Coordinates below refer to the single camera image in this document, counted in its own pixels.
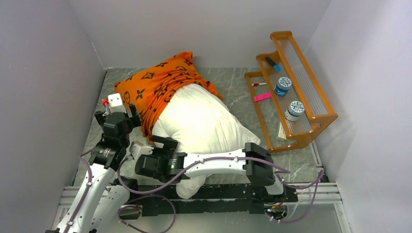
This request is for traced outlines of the white pillow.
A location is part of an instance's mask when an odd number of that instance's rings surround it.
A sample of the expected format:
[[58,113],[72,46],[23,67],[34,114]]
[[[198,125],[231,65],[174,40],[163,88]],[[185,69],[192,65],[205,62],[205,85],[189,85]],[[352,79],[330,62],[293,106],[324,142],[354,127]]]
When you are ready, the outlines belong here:
[[197,84],[179,88],[160,114],[153,135],[178,141],[177,152],[213,154],[242,149],[260,139],[216,96]]

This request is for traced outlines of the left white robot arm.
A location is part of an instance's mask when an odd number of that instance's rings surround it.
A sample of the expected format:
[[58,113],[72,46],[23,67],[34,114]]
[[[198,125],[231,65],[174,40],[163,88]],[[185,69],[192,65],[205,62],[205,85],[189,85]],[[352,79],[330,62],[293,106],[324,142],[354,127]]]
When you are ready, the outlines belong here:
[[87,174],[69,210],[53,230],[55,233],[102,233],[120,207],[138,200],[139,190],[131,185],[114,185],[103,197],[106,187],[120,167],[130,145],[129,134],[141,125],[134,104],[129,116],[123,105],[110,106],[107,113],[97,111],[102,128],[100,141],[90,150],[90,159],[79,159]]

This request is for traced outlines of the orange wooden rack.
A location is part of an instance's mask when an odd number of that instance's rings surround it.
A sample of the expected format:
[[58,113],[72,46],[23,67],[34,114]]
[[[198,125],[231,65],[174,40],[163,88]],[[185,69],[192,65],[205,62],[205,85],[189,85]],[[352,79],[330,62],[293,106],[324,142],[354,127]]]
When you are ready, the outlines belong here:
[[302,149],[338,115],[291,31],[270,35],[275,51],[256,56],[245,79],[268,150]]

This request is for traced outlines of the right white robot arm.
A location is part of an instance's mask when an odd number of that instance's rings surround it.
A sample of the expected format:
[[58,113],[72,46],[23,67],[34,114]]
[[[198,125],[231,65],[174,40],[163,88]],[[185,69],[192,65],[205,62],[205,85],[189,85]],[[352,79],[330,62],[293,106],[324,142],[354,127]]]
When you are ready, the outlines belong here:
[[165,184],[177,184],[200,176],[214,174],[245,175],[249,183],[266,189],[269,199],[280,201],[286,195],[282,181],[275,175],[284,169],[273,163],[270,152],[248,142],[243,149],[213,154],[175,152],[177,141],[161,138],[161,148],[131,145],[130,153],[137,159],[135,173]]

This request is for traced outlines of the orange patterned pillowcase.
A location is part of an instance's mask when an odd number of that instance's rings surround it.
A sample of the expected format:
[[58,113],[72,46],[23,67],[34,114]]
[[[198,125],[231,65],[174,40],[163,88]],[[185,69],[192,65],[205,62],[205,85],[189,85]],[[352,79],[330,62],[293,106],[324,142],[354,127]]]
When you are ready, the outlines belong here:
[[205,80],[193,64],[191,51],[180,52],[163,62],[129,76],[114,84],[123,105],[133,104],[140,118],[142,136],[150,139],[153,127],[178,89],[197,84],[212,95],[223,99],[211,81]]

